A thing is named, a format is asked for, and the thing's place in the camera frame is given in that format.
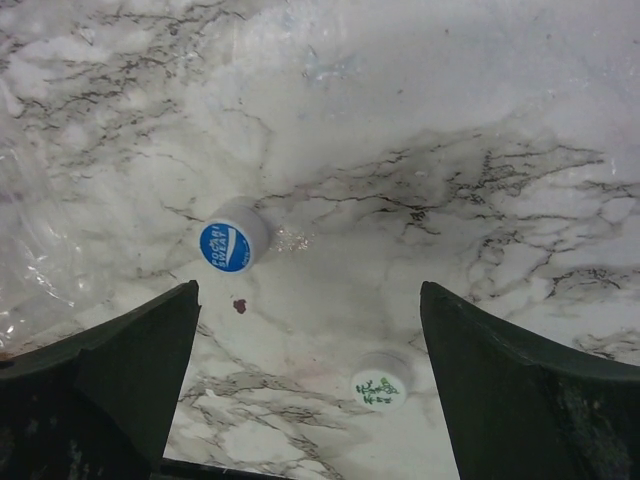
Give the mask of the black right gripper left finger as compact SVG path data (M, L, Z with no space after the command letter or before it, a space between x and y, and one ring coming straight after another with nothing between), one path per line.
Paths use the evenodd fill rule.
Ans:
M159 470L200 315L183 283L1 360L4 479L148 479Z

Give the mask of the blue Pocari Sweat cap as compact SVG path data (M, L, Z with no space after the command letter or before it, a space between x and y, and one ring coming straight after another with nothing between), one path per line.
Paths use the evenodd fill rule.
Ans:
M202 256L223 273L248 271L266 253L269 243L269 226L249 197L221 204L199 236Z

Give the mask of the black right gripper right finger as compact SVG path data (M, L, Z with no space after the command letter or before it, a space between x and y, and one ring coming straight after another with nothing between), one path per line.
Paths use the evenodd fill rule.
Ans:
M636 479L639 369L425 282L420 318L460 478Z

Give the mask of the white green-print bottle cap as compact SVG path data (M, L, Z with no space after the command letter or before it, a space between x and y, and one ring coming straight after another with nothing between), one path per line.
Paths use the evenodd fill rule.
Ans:
M390 412L402 407L413 383L410 366L388 352L372 352L361 357L350 378L350 391L364 408Z

